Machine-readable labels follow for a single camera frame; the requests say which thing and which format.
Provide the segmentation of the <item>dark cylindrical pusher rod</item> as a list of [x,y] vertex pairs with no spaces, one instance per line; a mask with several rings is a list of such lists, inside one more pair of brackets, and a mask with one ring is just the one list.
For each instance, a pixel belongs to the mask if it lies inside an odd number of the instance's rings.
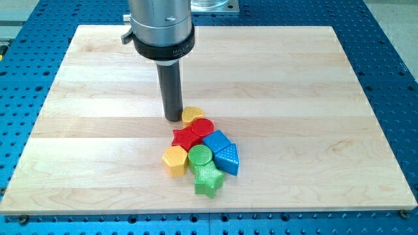
[[179,61],[157,61],[156,66],[165,118],[180,121],[183,104]]

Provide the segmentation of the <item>black tool mounting collar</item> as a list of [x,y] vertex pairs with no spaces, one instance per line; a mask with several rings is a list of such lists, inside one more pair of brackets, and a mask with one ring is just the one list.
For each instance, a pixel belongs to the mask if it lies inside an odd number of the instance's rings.
[[135,50],[142,56],[152,61],[173,61],[180,59],[192,51],[195,45],[195,26],[191,25],[191,32],[185,40],[172,46],[156,47],[141,42],[130,29],[121,36],[122,44],[133,41]]

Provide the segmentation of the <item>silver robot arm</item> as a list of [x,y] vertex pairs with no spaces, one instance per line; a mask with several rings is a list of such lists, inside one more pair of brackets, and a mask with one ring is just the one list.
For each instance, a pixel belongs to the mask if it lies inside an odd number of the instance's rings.
[[129,0],[131,28],[121,36],[155,61],[165,118],[177,122],[183,110],[180,58],[195,45],[190,0]]

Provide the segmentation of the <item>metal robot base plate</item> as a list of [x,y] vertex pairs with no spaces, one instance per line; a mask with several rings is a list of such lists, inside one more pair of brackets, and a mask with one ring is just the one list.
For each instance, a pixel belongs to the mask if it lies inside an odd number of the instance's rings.
[[202,15],[238,15],[239,0],[191,0],[191,11]]

